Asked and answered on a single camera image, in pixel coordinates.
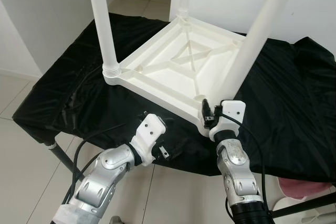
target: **silver robot arm segment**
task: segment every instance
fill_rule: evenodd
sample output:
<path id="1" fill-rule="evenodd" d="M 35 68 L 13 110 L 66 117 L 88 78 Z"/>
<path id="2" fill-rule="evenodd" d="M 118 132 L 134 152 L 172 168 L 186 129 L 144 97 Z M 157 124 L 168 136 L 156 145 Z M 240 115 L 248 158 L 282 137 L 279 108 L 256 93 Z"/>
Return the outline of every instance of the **silver robot arm segment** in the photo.
<path id="1" fill-rule="evenodd" d="M 92 172 L 85 177 L 69 204 L 61 205 L 52 219 L 55 224 L 97 224 L 104 215 L 116 184 L 133 166 L 154 161 L 152 148 L 165 133 L 165 124 L 149 114 L 129 144 L 102 152 Z"/>
<path id="2" fill-rule="evenodd" d="M 237 139 L 239 125 L 223 116 L 242 123 L 244 113 L 244 102 L 228 100 L 216 106 L 212 115 L 207 101 L 203 101 L 205 126 L 210 129 L 209 137 L 217 146 L 217 166 L 224 179 L 234 223 L 270 224 L 272 220 L 249 168 L 249 158 Z"/>

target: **black tablecloth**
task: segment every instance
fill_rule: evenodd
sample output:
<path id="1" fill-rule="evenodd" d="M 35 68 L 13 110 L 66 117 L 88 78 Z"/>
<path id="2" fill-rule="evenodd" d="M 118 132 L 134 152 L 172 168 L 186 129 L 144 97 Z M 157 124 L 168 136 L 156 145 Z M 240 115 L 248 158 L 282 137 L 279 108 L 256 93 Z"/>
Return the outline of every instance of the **black tablecloth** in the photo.
<path id="1" fill-rule="evenodd" d="M 110 14 L 110 20 L 118 61 L 168 24 L 117 14 Z M 174 119 L 163 142 L 172 160 L 159 157 L 156 164 L 219 174 L 214 144 L 193 124 L 124 87 L 107 85 L 101 65 L 92 22 L 36 83 L 14 121 L 47 145 L 61 131 L 86 138 L 124 123 L 89 141 L 110 148 L 129 142 L 139 125 L 137 115 L 148 111 Z M 335 70 L 333 55 L 310 38 L 293 45 L 267 40 L 236 99 L 246 103 L 244 125 L 258 137 L 268 174 L 335 182 Z M 238 138 L 250 157 L 251 170 L 260 172 L 250 135 L 240 129 Z"/>

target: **black cylindrical base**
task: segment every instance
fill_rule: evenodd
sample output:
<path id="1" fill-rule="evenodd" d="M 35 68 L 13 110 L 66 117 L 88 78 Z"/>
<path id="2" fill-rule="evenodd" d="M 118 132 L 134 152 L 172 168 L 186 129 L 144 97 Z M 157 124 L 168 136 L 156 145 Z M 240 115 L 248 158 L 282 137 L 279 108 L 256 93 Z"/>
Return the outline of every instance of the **black cylindrical base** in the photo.
<path id="1" fill-rule="evenodd" d="M 271 219 L 262 202 L 237 204 L 231 207 L 235 224 L 270 224 Z"/>
<path id="2" fill-rule="evenodd" d="M 215 135 L 214 135 L 214 141 L 216 146 L 223 140 L 226 139 L 236 139 L 236 134 L 234 131 L 231 130 L 223 130 L 223 131 L 218 131 Z"/>

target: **pink object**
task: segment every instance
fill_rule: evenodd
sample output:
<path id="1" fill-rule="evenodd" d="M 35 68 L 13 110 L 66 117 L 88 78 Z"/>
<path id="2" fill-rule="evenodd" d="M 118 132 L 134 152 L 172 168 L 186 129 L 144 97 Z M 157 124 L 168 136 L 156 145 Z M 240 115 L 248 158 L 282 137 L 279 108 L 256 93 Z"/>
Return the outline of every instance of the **pink object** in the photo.
<path id="1" fill-rule="evenodd" d="M 332 186 L 330 183 L 310 182 L 289 178 L 278 178 L 278 180 L 283 194 L 294 199 L 302 199 L 305 196 L 320 193 Z"/>

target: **wall baseboard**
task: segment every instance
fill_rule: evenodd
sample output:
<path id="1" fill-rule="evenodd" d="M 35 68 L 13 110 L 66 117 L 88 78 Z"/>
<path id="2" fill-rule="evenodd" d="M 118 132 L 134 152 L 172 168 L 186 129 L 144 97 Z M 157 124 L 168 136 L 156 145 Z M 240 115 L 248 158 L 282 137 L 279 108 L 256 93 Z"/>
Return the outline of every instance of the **wall baseboard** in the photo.
<path id="1" fill-rule="evenodd" d="M 29 74 L 18 73 L 18 72 L 9 71 L 5 69 L 1 69 L 1 68 L 0 68 L 0 74 L 3 74 L 5 76 L 12 76 L 12 77 L 25 79 L 28 81 L 38 81 L 41 78 L 41 76 L 31 76 Z"/>

